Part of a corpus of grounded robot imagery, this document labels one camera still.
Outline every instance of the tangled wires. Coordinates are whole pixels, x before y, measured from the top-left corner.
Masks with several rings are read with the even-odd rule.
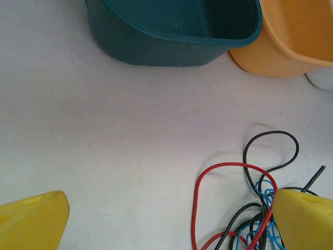
[[[250,145],[258,138],[269,135],[269,134],[284,134],[288,137],[290,137],[296,146],[295,154],[294,156],[285,164],[282,164],[280,166],[271,168],[267,171],[258,168],[253,165],[247,164],[247,153],[249,150]],[[192,245],[193,249],[197,250],[197,244],[196,244],[196,238],[195,238],[195,224],[196,224],[196,213],[197,213],[197,203],[198,203],[198,193],[199,193],[199,185],[202,180],[202,178],[211,170],[218,168],[218,167],[224,167],[224,166],[242,166],[244,167],[244,171],[246,174],[246,177],[249,181],[250,186],[252,187],[253,191],[256,193],[256,195],[260,199],[259,203],[250,203],[245,206],[243,206],[240,210],[238,210],[229,224],[227,225],[224,232],[219,233],[212,237],[202,248],[202,250],[206,250],[215,240],[218,238],[219,241],[215,247],[214,250],[219,250],[222,243],[225,241],[226,237],[228,235],[231,236],[230,242],[229,242],[229,250],[234,249],[234,243],[236,240],[236,249],[238,250],[240,241],[242,241],[245,246],[247,247],[247,250],[265,250],[267,239],[270,241],[272,249],[279,249],[279,250],[285,250],[285,246],[283,243],[283,240],[281,236],[279,235],[278,228],[276,226],[274,217],[272,216],[272,203],[274,200],[274,194],[277,192],[277,185],[272,178],[272,176],[269,174],[270,172],[274,170],[281,169],[283,167],[286,167],[287,165],[291,164],[298,156],[299,153],[299,143],[296,140],[296,138],[291,135],[290,133],[287,133],[285,131],[269,131],[264,132],[261,134],[258,134],[254,138],[252,138],[248,144],[246,145],[243,153],[243,163],[237,163],[237,162],[227,162],[222,164],[214,165],[208,169],[206,169],[198,178],[196,187],[195,187],[195,195],[194,195],[194,203],[193,203],[193,213],[192,213],[192,223],[191,223],[191,238],[192,238]],[[248,169],[255,169],[262,173],[259,181],[254,184],[251,178],[251,175],[249,173]],[[309,190],[311,185],[315,182],[315,180],[319,177],[319,175],[324,171],[325,167],[322,166],[320,170],[313,176],[313,178],[308,182],[308,184],[301,188],[301,187],[286,187],[285,189],[292,189],[292,190],[299,190],[301,192],[308,192],[310,194],[316,195],[312,191]],[[271,188],[266,189],[264,192],[262,192],[262,184],[263,182],[268,183]],[[236,219],[248,208],[250,207],[258,207],[260,209],[260,212],[256,214],[252,219],[246,220],[243,223],[241,223],[235,231],[231,231],[232,226],[234,225]],[[242,236],[242,233],[244,231],[248,231],[248,234],[246,237]]]

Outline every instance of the red wire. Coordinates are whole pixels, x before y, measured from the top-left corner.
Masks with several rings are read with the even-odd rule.
[[[212,244],[218,238],[222,237],[223,234],[224,234],[224,232],[214,235],[210,240],[207,241],[207,243],[203,246],[203,248],[201,250],[206,250],[210,246],[210,244]],[[228,232],[228,235],[235,236],[235,237],[238,236],[238,234],[235,232]],[[243,236],[240,236],[240,240],[243,241],[243,243],[246,246],[246,240]]]
[[[208,169],[206,169],[198,178],[195,189],[194,189],[194,201],[193,201],[193,210],[192,210],[192,222],[191,222],[191,240],[192,240],[192,247],[193,250],[198,250],[198,246],[197,246],[197,241],[196,241],[196,217],[197,217],[197,208],[198,208],[198,196],[199,196],[199,187],[200,187],[200,182],[202,180],[202,178],[211,170],[215,169],[215,168],[219,168],[219,167],[226,167],[226,166],[237,166],[237,167],[244,167],[244,168],[251,168],[254,170],[257,170],[261,173],[263,173],[265,176],[267,176],[269,178],[269,180],[272,182],[273,184],[273,188],[274,191],[277,192],[277,184],[275,182],[275,180],[273,179],[273,177],[266,172],[265,170],[256,167],[254,165],[250,165],[250,164],[245,164],[245,163],[238,163],[238,162],[226,162],[226,163],[219,163],[216,164],[214,166],[209,167]],[[266,217],[264,218],[262,225],[260,226],[258,233],[255,235],[253,241],[251,242],[251,244],[248,246],[248,248],[246,248],[246,250],[253,250],[255,245],[257,244],[257,242],[259,241],[262,233],[264,232],[265,228],[267,227],[267,224],[272,216],[272,207],[268,210]],[[207,249],[207,247],[212,244],[212,242],[215,240],[214,238],[217,237],[217,235],[215,235],[212,239],[210,239],[205,247],[206,248],[202,248],[202,250]]]

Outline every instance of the teal plastic bowl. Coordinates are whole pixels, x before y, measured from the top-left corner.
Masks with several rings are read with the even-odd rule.
[[[85,0],[100,47],[125,63],[200,66],[252,43],[259,0]]]

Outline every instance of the yellow plastic object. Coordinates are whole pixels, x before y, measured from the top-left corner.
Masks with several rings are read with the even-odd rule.
[[[264,27],[256,41],[230,51],[244,70],[294,77],[333,67],[331,0],[261,0]]]
[[[287,250],[333,249],[333,201],[278,190],[273,215]]]
[[[62,191],[0,206],[0,249],[56,250],[69,217]]]

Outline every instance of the white table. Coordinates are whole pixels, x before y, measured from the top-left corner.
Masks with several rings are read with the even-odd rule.
[[[267,130],[301,146],[273,174],[279,186],[303,186],[327,165],[311,189],[333,199],[333,94],[304,76],[255,76],[228,55],[194,68],[118,62],[94,42],[83,0],[1,1],[0,34],[0,204],[65,191],[60,249],[191,249],[198,174],[241,161]],[[287,137],[262,138],[249,162],[268,168],[293,150]],[[207,176],[199,246],[250,201],[241,168]]]

